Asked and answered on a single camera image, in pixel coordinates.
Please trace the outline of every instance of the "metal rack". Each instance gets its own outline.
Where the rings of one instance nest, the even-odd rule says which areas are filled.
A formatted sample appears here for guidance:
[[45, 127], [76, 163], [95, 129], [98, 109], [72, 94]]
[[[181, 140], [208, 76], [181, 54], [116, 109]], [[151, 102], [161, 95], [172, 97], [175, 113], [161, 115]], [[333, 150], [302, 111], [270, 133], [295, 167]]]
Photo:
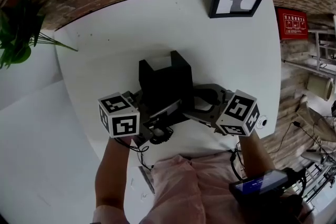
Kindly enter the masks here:
[[334, 79], [336, 81], [336, 71], [330, 70], [328, 68], [321, 67], [321, 64], [328, 64], [328, 65], [334, 65], [336, 66], [336, 60], [333, 59], [327, 59], [322, 58], [320, 53], [320, 48], [324, 48], [326, 50], [326, 57], [328, 57], [328, 50], [334, 50], [336, 51], [336, 42], [332, 41], [326, 41], [326, 40], [320, 40], [319, 34], [328, 34], [328, 35], [336, 35], [334, 30], [328, 29], [328, 30], [319, 30], [319, 29], [312, 29], [308, 30], [310, 33], [315, 33], [315, 41], [316, 41], [316, 56], [312, 56], [313, 59], [316, 59], [316, 67], [312, 67], [309, 65], [304, 65], [301, 63], [291, 62], [287, 60], [282, 60], [283, 63], [286, 63], [290, 66], [306, 69], [308, 71], [317, 73], [319, 75], [326, 76], [328, 78]]

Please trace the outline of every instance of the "electronic device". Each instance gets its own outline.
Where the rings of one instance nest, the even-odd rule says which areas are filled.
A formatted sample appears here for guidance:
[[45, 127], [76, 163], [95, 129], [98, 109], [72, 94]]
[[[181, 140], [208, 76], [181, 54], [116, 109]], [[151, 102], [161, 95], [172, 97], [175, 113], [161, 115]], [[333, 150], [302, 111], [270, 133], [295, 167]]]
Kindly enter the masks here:
[[[98, 100], [100, 121], [112, 138], [133, 136], [138, 147], [148, 140], [160, 144], [171, 137], [170, 126], [190, 119], [221, 135], [252, 133], [260, 116], [255, 97], [217, 84], [193, 85], [191, 66], [177, 51], [170, 58], [171, 66], [159, 70], [139, 62], [138, 92]], [[195, 100], [209, 108], [199, 109]]]
[[256, 128], [262, 129], [266, 126], [266, 124], [267, 124], [267, 117], [265, 115], [262, 115], [257, 121]]
[[[300, 194], [284, 196], [285, 191], [301, 182]], [[302, 194], [306, 188], [306, 169], [295, 172], [291, 168], [266, 173], [229, 184], [229, 190], [242, 210], [248, 210], [251, 223], [301, 223]]]

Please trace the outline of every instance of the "wire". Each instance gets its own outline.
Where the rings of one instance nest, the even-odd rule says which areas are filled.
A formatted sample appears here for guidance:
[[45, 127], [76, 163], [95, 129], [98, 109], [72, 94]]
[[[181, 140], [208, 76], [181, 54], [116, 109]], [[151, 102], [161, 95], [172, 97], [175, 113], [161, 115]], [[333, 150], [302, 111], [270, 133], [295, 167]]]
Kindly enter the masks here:
[[302, 197], [303, 193], [305, 192], [304, 190], [306, 189], [307, 186], [307, 178], [306, 178], [306, 172], [305, 175], [300, 178], [301, 183], [302, 183], [302, 190], [299, 194], [300, 197]]
[[240, 142], [238, 142], [238, 143], [236, 144], [235, 152], [237, 152], [237, 155], [238, 155], [238, 159], [239, 159], [239, 161], [240, 161], [240, 164], [241, 164], [241, 166], [243, 167], [243, 169], [245, 170], [245, 165], [244, 165], [243, 162], [242, 162], [242, 159], [241, 159], [241, 157], [240, 157], [239, 150], [238, 150], [238, 145], [239, 145], [239, 144], [240, 144]]
[[314, 123], [314, 125], [313, 125], [313, 134], [314, 134], [314, 136], [315, 136], [315, 130], [314, 130], [315, 125], [317, 125], [317, 124], [319, 123], [319, 120], [320, 120], [320, 119], [324, 119], [324, 118], [335, 118], [335, 116], [322, 116], [321, 118], [319, 118], [319, 119], [316, 121], [316, 123]]
[[314, 140], [314, 142], [320, 147], [320, 149], [322, 149], [324, 152], [325, 152], [325, 154], [328, 156], [328, 157], [330, 157], [335, 163], [336, 163], [336, 161], [334, 160], [334, 158], [332, 157], [332, 156], [330, 156], [330, 154], [328, 153], [328, 152], [326, 152], [325, 151], [325, 149], [322, 147], [322, 145], [315, 139], [315, 138], [313, 138], [310, 134], [308, 134], [301, 126], [299, 126], [311, 139], [313, 139]]
[[145, 146], [145, 147], [143, 147], [143, 148], [141, 149], [141, 148], [139, 148], [138, 146], [131, 146], [131, 145], [128, 145], [127, 143], [125, 143], [125, 142], [124, 142], [122, 139], [120, 139], [120, 138], [115, 138], [114, 140], [116, 140], [119, 144], [123, 145], [124, 147], [127, 147], [127, 148], [129, 148], [130, 150], [137, 152], [139, 162], [142, 164], [143, 167], [145, 167], [145, 168], [147, 168], [149, 171], [151, 171], [151, 169], [148, 168], [148, 167], [145, 165], [144, 160], [143, 160], [143, 153], [146, 152], [146, 151], [149, 149], [149, 146]]
[[291, 127], [292, 124], [293, 124], [293, 122], [291, 122], [291, 123], [289, 124], [287, 131], [285, 132], [284, 136], [282, 137], [282, 140], [281, 140], [281, 143], [280, 143], [280, 146], [279, 146], [278, 150], [277, 150], [277, 151], [270, 152], [269, 154], [277, 153], [277, 152], [281, 149], [283, 140], [285, 139], [285, 136], [286, 136], [286, 134], [288, 133], [289, 128]]
[[238, 180], [241, 181], [241, 180], [243, 180], [243, 179], [242, 179], [241, 176], [237, 173], [236, 168], [235, 168], [235, 165], [234, 165], [234, 161], [235, 161], [235, 159], [236, 159], [236, 152], [234, 151], [234, 152], [232, 152], [232, 155], [231, 155], [231, 157], [230, 157], [231, 168], [232, 168], [234, 174], [236, 175], [236, 177], [238, 178]]

